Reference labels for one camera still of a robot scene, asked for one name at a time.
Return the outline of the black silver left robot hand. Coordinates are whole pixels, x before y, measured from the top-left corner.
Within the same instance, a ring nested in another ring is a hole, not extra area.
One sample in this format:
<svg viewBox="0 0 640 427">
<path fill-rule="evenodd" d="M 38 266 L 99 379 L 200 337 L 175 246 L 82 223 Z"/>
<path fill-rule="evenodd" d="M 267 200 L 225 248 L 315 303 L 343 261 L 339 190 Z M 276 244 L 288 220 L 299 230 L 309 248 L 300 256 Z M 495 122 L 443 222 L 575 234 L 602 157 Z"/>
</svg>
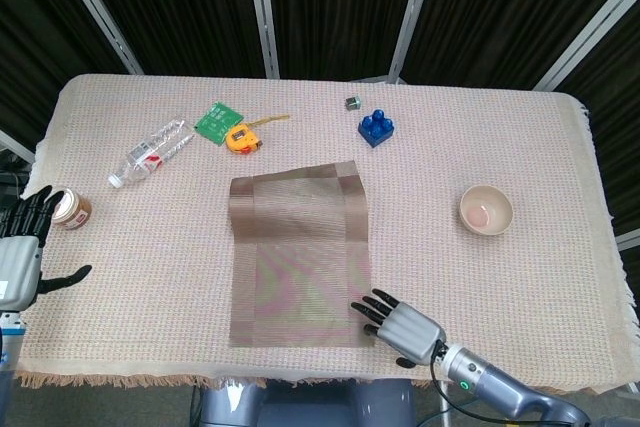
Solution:
<svg viewBox="0 0 640 427">
<path fill-rule="evenodd" d="M 80 267 L 66 277 L 45 279 L 41 263 L 61 190 L 47 185 L 31 196 L 17 199 L 1 210 L 1 310 L 27 310 L 40 295 L 69 288 L 92 270 Z"/>
</svg>

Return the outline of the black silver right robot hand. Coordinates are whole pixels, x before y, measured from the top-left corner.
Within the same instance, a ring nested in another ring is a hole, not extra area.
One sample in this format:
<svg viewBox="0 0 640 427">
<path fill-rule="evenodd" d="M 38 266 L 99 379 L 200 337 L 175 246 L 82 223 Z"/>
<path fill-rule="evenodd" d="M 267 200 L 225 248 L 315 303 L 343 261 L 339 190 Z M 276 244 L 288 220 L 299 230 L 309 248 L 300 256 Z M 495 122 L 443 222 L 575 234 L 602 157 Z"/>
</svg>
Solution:
<svg viewBox="0 0 640 427">
<path fill-rule="evenodd" d="M 399 354 L 396 364 L 401 368 L 428 366 L 446 343 L 445 331 L 437 322 L 380 289 L 373 289 L 371 296 L 363 296 L 350 307 L 367 319 L 366 335 Z"/>
</svg>

